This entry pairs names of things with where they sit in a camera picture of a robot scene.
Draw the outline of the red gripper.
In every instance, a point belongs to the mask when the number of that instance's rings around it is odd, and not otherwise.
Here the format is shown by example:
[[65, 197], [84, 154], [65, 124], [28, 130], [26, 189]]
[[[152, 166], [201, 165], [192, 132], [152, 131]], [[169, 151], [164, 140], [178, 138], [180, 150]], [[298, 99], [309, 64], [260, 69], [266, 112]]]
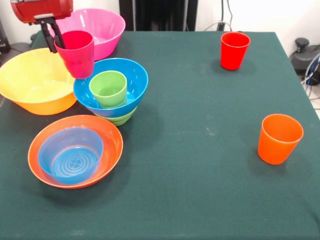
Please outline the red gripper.
[[25, 24], [33, 24], [43, 18], [52, 18], [49, 25], [55, 34], [54, 37], [48, 30], [48, 23], [40, 22], [49, 50], [52, 53], [58, 52], [54, 41], [59, 48], [66, 48], [56, 20], [71, 16], [73, 0], [11, 0], [10, 5], [16, 17]]

